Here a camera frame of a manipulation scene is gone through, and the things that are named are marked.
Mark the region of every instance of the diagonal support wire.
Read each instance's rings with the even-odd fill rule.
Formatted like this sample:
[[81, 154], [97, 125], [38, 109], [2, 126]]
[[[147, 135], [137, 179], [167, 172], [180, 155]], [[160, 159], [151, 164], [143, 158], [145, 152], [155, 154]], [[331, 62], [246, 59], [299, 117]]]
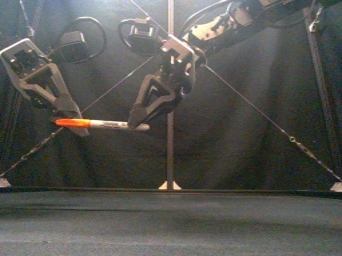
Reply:
[[276, 124], [276, 122], [266, 115], [266, 113], [255, 106], [255, 104], [243, 96], [243, 94], [231, 86], [231, 84], [224, 80], [224, 78], [207, 66], [205, 69], [213, 74], [213, 76], [224, 83], [224, 85], [238, 94], [238, 96], [243, 99], [243, 101], [255, 109], [255, 111], [266, 118], [266, 120], [275, 126], [275, 128], [286, 135], [288, 141], [298, 147], [298, 149], [315, 160], [318, 165], [328, 172], [334, 178], [342, 182], [342, 178], [335, 174], [335, 172], [328, 168], [326, 163], [319, 160], [315, 154], [308, 150], [308, 148], [296, 140], [294, 136], [291, 136], [284, 129]]

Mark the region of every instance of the orange marker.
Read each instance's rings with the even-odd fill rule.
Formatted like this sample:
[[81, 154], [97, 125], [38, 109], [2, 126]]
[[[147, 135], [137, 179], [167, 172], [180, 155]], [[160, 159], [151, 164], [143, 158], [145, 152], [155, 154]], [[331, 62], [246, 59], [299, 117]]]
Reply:
[[[54, 121], [56, 125], [68, 128], [99, 128], [99, 129], [115, 129], [115, 130], [132, 130], [128, 127], [127, 122], [117, 121], [103, 121], [103, 120], [89, 120], [89, 119], [57, 119]], [[140, 124], [133, 130], [147, 131], [149, 125]]]

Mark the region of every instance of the vertical metal rod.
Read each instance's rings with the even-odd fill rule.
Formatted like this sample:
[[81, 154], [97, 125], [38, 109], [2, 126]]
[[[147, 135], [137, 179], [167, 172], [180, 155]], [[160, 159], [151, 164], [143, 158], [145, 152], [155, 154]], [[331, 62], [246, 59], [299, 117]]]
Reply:
[[335, 126], [335, 119], [331, 110], [331, 100], [328, 96], [328, 86], [326, 84], [324, 79], [324, 72], [322, 67], [322, 60], [319, 55], [318, 49], [318, 42], [315, 38], [315, 33], [308, 31], [308, 25], [312, 23], [312, 18], [310, 16], [310, 9], [306, 8], [303, 10], [303, 15], [307, 15], [306, 19], [306, 32], [307, 32], [307, 40], [310, 45], [310, 51], [312, 56], [312, 65], [315, 70], [316, 76], [316, 85], [318, 85], [318, 92], [320, 96], [320, 103], [323, 109], [323, 116], [324, 116], [324, 125], [327, 130], [327, 140], [328, 140], [328, 148], [330, 148], [330, 155], [331, 155], [331, 163], [332, 169], [335, 169], [340, 173], [342, 168], [342, 158], [340, 158], [340, 148], [338, 146], [338, 135], [336, 135], [336, 126]]
[[[173, 35], [173, 0], [168, 0], [168, 34]], [[167, 115], [167, 190], [173, 190], [173, 166], [175, 166], [175, 157], [173, 157], [173, 120], [175, 113], [171, 112]]]

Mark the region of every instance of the black fabric wall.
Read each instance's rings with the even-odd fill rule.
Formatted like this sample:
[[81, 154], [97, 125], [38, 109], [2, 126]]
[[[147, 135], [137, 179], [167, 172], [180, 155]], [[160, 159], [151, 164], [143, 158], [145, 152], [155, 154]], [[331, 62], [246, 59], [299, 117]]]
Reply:
[[[6, 9], [17, 7], [9, 1], [5, 2]], [[34, 1], [24, 2], [32, 17]], [[187, 17], [213, 2], [175, 1], [176, 30]], [[136, 3], [167, 28], [167, 1], [140, 0]], [[332, 8], [332, 14], [340, 14], [340, 4]], [[128, 0], [49, 0], [44, 5], [36, 35], [36, 44], [41, 50], [46, 51], [63, 27], [79, 16], [96, 18], [108, 34], [108, 48], [99, 58], [79, 65], [58, 64], [69, 92], [83, 110], [145, 61], [123, 46], [116, 29], [120, 20], [143, 18], [144, 14]], [[2, 27], [14, 26], [9, 15], [2, 13], [1, 20]], [[330, 20], [328, 24], [334, 25], [335, 33], [340, 33], [335, 22]], [[95, 52], [101, 43], [96, 27], [80, 24], [77, 29], [83, 31], [89, 49]], [[332, 65], [340, 71], [340, 44], [335, 42], [338, 37], [320, 35], [320, 38], [328, 54], [339, 58], [334, 64], [328, 64], [328, 57], [324, 59], [326, 74], [334, 77], [336, 73], [330, 72], [330, 68]], [[127, 121], [143, 78], [155, 72], [157, 66], [159, 59], [155, 58], [84, 112], [84, 118]], [[331, 165], [303, 24], [286, 30], [266, 29], [212, 56], [208, 66], [319, 159]], [[335, 181], [331, 175], [294, 147], [280, 131], [208, 70], [200, 69], [196, 75], [193, 91], [175, 110], [175, 181], [180, 187], [328, 189]], [[338, 98], [340, 80], [330, 87]], [[13, 97], [8, 93], [12, 88], [2, 74], [0, 88], [1, 124], [8, 129], [13, 128], [12, 124], [8, 125]], [[32, 108], [28, 102], [21, 102], [13, 141], [10, 145], [2, 143], [6, 148], [2, 147], [1, 152], [9, 152], [2, 161], [2, 170], [56, 130], [46, 118], [41, 110]], [[149, 125], [151, 130], [144, 133], [91, 130], [87, 138], [79, 138], [65, 130], [8, 173], [9, 182], [24, 186], [157, 188], [165, 180], [165, 116], [155, 119]]]

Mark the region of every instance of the black backdrop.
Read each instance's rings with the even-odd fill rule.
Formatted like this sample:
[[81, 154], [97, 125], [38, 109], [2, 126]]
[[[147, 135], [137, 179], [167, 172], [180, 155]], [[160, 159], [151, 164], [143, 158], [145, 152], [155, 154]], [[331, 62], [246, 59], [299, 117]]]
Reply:
[[[195, 11], [213, 2], [175, 1], [175, 30]], [[32, 21], [37, 1], [24, 3]], [[167, 29], [167, 1], [139, 0], [136, 3]], [[8, 35], [22, 34], [17, 29], [22, 26], [17, 4], [4, 1], [2, 5], [1, 31]], [[330, 15], [338, 17], [336, 13], [340, 14], [340, 4], [327, 10], [327, 20]], [[145, 61], [128, 51], [117, 36], [119, 21], [143, 18], [144, 14], [128, 0], [45, 1], [36, 31], [41, 50], [46, 51], [63, 27], [79, 16], [96, 18], [108, 34], [108, 48], [99, 58], [79, 65], [58, 64], [69, 92], [83, 110]], [[322, 30], [319, 38], [338, 116], [340, 82], [335, 77], [342, 66], [338, 59], [340, 27], [336, 20], [328, 21], [331, 27]], [[96, 51], [101, 44], [96, 27], [80, 24], [75, 29], [83, 31], [89, 49]], [[336, 57], [332, 67], [328, 56]], [[143, 77], [155, 72], [157, 65], [155, 58], [84, 112], [84, 118], [127, 121]], [[208, 66], [331, 166], [334, 156], [303, 24], [286, 30], [266, 29], [212, 56]], [[335, 180], [315, 161], [205, 69], [196, 75], [195, 89], [175, 110], [173, 169], [179, 186], [188, 189], [328, 189]], [[48, 123], [46, 114], [25, 101], [14, 123], [10, 117], [14, 93], [2, 70], [0, 88], [2, 172], [56, 127]], [[20, 186], [157, 188], [165, 180], [165, 116], [149, 125], [151, 130], [143, 133], [91, 130], [85, 138], [63, 131], [8, 173], [9, 182]], [[10, 131], [13, 138], [8, 143]]]

